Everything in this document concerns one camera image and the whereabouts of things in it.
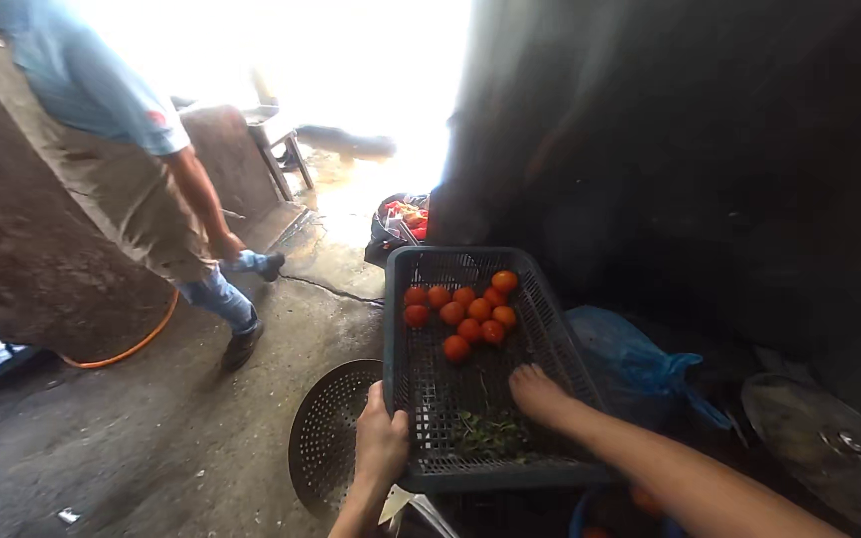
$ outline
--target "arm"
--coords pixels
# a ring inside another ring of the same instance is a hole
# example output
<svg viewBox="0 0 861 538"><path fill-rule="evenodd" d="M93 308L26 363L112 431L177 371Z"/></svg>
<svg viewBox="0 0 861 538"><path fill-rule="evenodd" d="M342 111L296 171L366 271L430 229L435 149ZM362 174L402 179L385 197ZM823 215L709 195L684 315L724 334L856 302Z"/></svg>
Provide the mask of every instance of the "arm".
<svg viewBox="0 0 861 538"><path fill-rule="evenodd" d="M620 469L694 536L844 536L726 465L568 397L539 366L517 368L510 389L525 414Z"/></svg>
<svg viewBox="0 0 861 538"><path fill-rule="evenodd" d="M388 416L381 381L367 391L357 428L354 481L328 538L360 538L376 530L390 486L408 458L408 414Z"/></svg>
<svg viewBox="0 0 861 538"><path fill-rule="evenodd" d="M205 167L195 156L194 148L188 145L161 157L161 160L174 177L175 185L191 211L205 226L211 252L224 260L237 260L238 253L245 249L245 245L228 229L218 193L214 191Z"/></svg>
<svg viewBox="0 0 861 538"><path fill-rule="evenodd" d="M218 195L171 100L159 95L85 25L69 38L65 56L78 86L109 112L128 138L168 167L191 211L205 227L211 253L224 260L237 260L244 244L228 229Z"/></svg>

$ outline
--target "plastic bag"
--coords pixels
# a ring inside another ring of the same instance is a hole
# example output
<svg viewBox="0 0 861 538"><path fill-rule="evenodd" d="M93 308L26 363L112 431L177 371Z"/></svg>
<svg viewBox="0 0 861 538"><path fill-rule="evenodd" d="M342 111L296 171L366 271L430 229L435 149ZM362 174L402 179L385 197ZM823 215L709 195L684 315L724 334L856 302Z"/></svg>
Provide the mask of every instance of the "plastic bag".
<svg viewBox="0 0 861 538"><path fill-rule="evenodd" d="M397 221L392 219L388 222L387 204L394 201L426 209L428 196L426 194L399 192L385 198L377 207L377 211L371 218L371 239L365 247L365 262L373 263L378 267L385 267L388 264L388 256L394 249L408 244L408 239L401 237Z"/></svg>
<svg viewBox="0 0 861 538"><path fill-rule="evenodd" d="M567 311L567 319L583 346L596 356L583 361L603 385L616 414L645 428L655 429L680 400L718 428L732 427L729 418L691 389L684 379L687 367L703 361L694 353L664 353L646 334L615 312L595 306Z"/></svg>

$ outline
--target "black bag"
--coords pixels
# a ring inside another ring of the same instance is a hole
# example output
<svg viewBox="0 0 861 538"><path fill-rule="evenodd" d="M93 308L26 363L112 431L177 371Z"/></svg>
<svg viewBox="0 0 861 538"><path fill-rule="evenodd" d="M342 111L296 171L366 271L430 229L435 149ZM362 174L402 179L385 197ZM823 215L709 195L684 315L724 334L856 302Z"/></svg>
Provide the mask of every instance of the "black bag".
<svg viewBox="0 0 861 538"><path fill-rule="evenodd" d="M415 241L412 243L413 236L406 236L400 230L391 232L385 227L384 223L388 218L388 208L385 205L394 201L411 204L423 210L427 208L428 196L426 194L398 192L385 198L377 207L377 211L374 212L374 217L371 219L371 240L365 247L365 262L382 268L388 264L388 256L397 247L424 243L424 241Z"/></svg>

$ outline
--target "orange hose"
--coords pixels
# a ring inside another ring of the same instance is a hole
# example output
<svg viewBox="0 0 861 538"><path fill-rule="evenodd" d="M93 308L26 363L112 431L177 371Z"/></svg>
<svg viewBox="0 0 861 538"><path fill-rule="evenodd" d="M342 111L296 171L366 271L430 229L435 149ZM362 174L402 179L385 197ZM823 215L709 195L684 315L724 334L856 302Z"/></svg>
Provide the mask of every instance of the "orange hose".
<svg viewBox="0 0 861 538"><path fill-rule="evenodd" d="M139 349L144 348L145 344L151 342L152 338L155 338L156 336L158 336L158 333L161 332L161 330L164 328L164 326L168 323L168 320L171 319L171 314L174 313L175 306L177 304L178 304L178 290L176 289L175 294L173 296L171 296L171 304L168 306L168 312L164 313L164 318L161 319L161 322L158 324L158 326L156 326L154 329L152 329L152 331L148 334L148 336L145 336L141 342L138 342L135 346L132 346L130 349L127 349L126 351L123 351L122 353L119 353L118 355L115 355L114 357L112 357L110 359L105 359L102 361L95 361L93 363L77 363L77 362L73 361L72 359L66 357L65 355L63 355L61 353L58 353L58 356L61 357L62 360L65 361L66 364L74 366L76 368L101 368L103 366L108 366L112 363L116 363L116 362L130 356L135 351L138 351Z"/></svg>

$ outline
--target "crack in floor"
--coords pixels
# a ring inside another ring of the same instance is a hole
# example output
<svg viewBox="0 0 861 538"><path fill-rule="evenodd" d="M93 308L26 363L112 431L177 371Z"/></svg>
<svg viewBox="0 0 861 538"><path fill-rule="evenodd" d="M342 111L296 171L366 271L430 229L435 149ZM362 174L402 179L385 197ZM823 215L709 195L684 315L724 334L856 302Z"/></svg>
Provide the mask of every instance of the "crack in floor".
<svg viewBox="0 0 861 538"><path fill-rule="evenodd" d="M377 299L365 299L364 297L354 295L353 293L346 292L344 290L328 286L327 284L315 282L309 278L302 278L300 276L281 275L281 278L286 279L286 280L294 280L297 282L304 282L305 284L311 284L313 286L317 286L317 287L331 293L332 295L337 295L338 297L344 297L347 299L358 300L360 302L367 302L368 304L371 304L373 306L384 308L384 298L383 297L379 297Z"/></svg>

